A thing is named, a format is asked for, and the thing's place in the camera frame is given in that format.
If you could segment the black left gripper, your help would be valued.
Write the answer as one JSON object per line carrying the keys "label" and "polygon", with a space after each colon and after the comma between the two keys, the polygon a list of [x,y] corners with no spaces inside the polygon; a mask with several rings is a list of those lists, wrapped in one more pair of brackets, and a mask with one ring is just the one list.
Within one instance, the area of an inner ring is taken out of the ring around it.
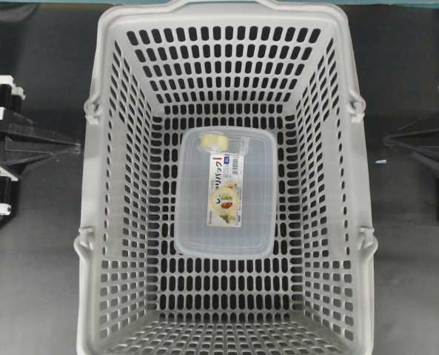
{"label": "black left gripper", "polygon": [[[79,142],[20,115],[24,90],[13,76],[0,75],[0,215],[12,212],[11,187],[28,165],[81,152]],[[6,143],[7,138],[44,143]]]}

